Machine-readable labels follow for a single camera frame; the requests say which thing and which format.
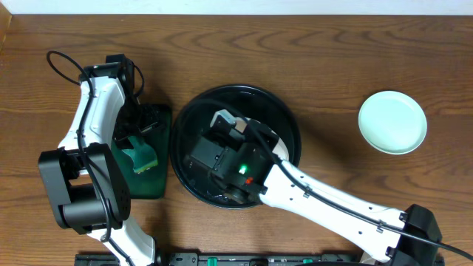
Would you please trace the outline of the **green yellow sponge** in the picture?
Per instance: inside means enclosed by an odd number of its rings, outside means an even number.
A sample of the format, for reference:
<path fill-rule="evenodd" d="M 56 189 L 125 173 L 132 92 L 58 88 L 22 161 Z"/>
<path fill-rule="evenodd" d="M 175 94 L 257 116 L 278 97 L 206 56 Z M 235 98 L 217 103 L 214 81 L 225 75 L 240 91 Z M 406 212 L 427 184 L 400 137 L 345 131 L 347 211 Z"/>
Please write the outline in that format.
<path fill-rule="evenodd" d="M 155 150 L 142 137 L 130 136 L 128 140 L 132 149 L 123 149 L 123 153 L 132 159 L 134 173 L 140 174 L 158 165 Z"/>

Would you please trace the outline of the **mint green plate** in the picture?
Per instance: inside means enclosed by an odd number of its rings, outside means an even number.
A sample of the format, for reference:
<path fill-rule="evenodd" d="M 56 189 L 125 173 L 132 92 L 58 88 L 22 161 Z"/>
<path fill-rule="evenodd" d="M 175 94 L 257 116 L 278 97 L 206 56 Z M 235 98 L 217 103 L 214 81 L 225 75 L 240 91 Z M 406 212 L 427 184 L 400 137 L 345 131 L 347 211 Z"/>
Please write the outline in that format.
<path fill-rule="evenodd" d="M 420 104 L 396 91 L 377 92 L 368 97 L 359 109 L 358 127 L 374 149 L 393 155 L 416 150 L 428 129 Z"/>

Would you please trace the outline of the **white plate green stains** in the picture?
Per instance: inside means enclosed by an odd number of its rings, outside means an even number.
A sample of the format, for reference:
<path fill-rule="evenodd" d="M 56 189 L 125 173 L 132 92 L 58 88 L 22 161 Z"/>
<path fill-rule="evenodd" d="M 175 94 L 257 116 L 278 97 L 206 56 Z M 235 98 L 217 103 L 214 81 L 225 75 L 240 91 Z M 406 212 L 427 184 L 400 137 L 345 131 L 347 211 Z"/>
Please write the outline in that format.
<path fill-rule="evenodd" d="M 273 147 L 272 152 L 276 154 L 281 160 L 289 160 L 290 159 L 289 151 L 284 141 L 277 133 L 275 133 L 275 131 L 271 131 L 271 132 L 272 134 L 277 136 L 277 142 L 274 144 L 271 144 L 271 146 Z"/>

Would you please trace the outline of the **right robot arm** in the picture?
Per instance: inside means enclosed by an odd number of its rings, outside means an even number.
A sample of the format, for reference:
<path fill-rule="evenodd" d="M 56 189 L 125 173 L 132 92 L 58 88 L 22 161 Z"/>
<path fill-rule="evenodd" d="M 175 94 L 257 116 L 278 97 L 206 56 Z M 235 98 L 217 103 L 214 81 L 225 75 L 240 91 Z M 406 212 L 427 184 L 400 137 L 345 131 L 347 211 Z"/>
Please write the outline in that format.
<path fill-rule="evenodd" d="M 325 227 L 386 265 L 433 265 L 441 233 L 433 213 L 364 201 L 299 170 L 281 137 L 225 109 L 186 156 L 229 200 L 280 208 Z"/>

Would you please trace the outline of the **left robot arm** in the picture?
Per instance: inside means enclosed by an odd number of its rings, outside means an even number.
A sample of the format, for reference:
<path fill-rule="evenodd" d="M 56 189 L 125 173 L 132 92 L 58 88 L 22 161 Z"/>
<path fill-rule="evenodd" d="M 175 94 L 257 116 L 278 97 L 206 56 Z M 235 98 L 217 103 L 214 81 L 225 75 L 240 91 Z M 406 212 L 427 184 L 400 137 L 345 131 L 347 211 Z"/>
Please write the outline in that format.
<path fill-rule="evenodd" d="M 153 236 L 130 215 L 129 186 L 112 150 L 131 159 L 141 174 L 158 164 L 146 137 L 166 127 L 160 111 L 141 105 L 135 89 L 140 69 L 124 54 L 82 67 L 73 83 L 81 90 L 73 122 L 58 147 L 38 159 L 42 182 L 57 224 L 98 240 L 119 265 L 164 265 Z"/>

